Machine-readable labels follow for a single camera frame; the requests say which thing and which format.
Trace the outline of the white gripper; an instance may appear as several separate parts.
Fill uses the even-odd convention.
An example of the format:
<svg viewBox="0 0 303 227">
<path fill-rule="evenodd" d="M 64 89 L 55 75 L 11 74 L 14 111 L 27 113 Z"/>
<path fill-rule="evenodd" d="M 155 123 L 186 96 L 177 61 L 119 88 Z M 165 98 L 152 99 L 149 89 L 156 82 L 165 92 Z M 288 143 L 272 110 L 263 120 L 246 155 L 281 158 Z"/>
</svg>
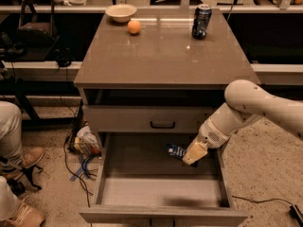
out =
<svg viewBox="0 0 303 227">
<path fill-rule="evenodd" d="M 183 156 L 187 165 L 192 165 L 207 155 L 207 148 L 220 148 L 230 136 L 217 129 L 211 119 L 207 119 L 200 127 L 198 138 L 202 142 L 192 142 Z"/>
</svg>

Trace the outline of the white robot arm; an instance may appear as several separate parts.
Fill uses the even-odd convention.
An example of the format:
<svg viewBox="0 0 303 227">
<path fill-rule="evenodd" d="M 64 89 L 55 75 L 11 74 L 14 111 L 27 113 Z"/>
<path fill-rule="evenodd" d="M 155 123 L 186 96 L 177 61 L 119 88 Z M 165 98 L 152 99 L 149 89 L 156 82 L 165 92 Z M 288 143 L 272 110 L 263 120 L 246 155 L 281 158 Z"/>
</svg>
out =
<svg viewBox="0 0 303 227">
<path fill-rule="evenodd" d="M 239 129 L 265 117 L 295 137 L 303 137 L 303 104 L 273 96 L 255 83 L 239 79 L 224 91 L 224 104 L 200 127 L 187 148 L 183 161 L 199 161 L 210 148 L 219 148 Z"/>
</svg>

